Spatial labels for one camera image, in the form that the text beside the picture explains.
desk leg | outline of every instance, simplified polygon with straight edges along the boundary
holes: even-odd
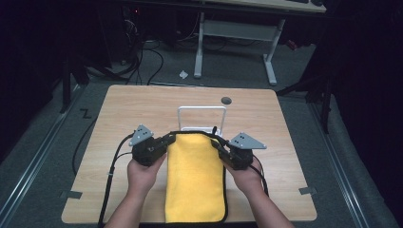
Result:
[[[196,53],[196,63],[195,63],[195,78],[200,78],[202,76],[202,38],[204,33],[204,12],[201,12],[201,21],[199,25],[199,46],[198,52]]]
[[[275,36],[272,41],[269,53],[263,55],[264,65],[266,66],[267,77],[269,78],[269,84],[275,86],[277,84],[275,71],[273,70],[272,58],[276,50],[279,36],[281,35],[282,28],[284,27],[285,19],[281,19],[278,23],[278,27],[275,32]]]

wooden table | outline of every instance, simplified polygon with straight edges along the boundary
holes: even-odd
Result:
[[[224,105],[221,103],[222,97],[229,97],[232,100],[232,104],[226,105],[223,137],[230,140],[243,131],[265,143],[267,149],[254,150],[254,154],[264,167],[271,199],[290,220],[315,219],[317,212],[311,196],[301,195],[298,190],[307,187],[307,183],[273,90],[113,85],[106,94],[71,188],[72,191],[82,192],[83,195],[80,199],[67,200],[62,215],[63,222],[98,221],[105,194],[107,172],[116,148],[125,136],[137,129],[139,124],[151,129],[154,137],[160,137],[169,131],[178,130],[179,106]],[[190,114],[186,118],[190,122],[202,119],[200,114]],[[131,151],[128,142],[121,151]],[[130,155],[123,156],[116,163],[105,221],[110,218],[125,195],[127,188],[125,170],[130,159]],[[226,221],[253,221],[248,201],[234,184],[230,174],[227,174],[226,186],[229,208]],[[142,222],[164,222],[165,187],[166,161],[146,198]]]

towel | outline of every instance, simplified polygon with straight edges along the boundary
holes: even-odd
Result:
[[[165,222],[195,226],[227,216],[225,168],[211,138],[178,133],[167,148]]]

small black circle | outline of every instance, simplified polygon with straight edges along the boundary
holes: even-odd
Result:
[[[232,103],[232,100],[231,100],[231,98],[229,98],[229,97],[223,97],[223,98],[221,98],[221,102],[222,102],[224,105],[230,105],[230,104]]]

dark background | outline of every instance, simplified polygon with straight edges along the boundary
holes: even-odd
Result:
[[[402,2],[335,0],[326,1],[325,6],[327,15],[350,20],[323,24],[290,18],[280,42],[317,44],[301,81],[317,76],[334,79],[332,92],[351,140],[402,225]],[[124,29],[116,19],[122,15],[118,10],[111,12],[108,24],[102,12],[92,4],[69,2],[1,4],[1,161],[37,111],[52,99],[52,89],[63,75],[67,48],[104,67],[124,58],[116,50],[125,49],[125,38],[114,36],[116,30]],[[159,17],[153,13],[157,12],[142,8],[139,27],[145,35],[168,44],[182,38],[178,29],[183,34],[192,29],[196,15],[172,9],[158,9]],[[304,89],[318,86],[323,88],[313,83]]]

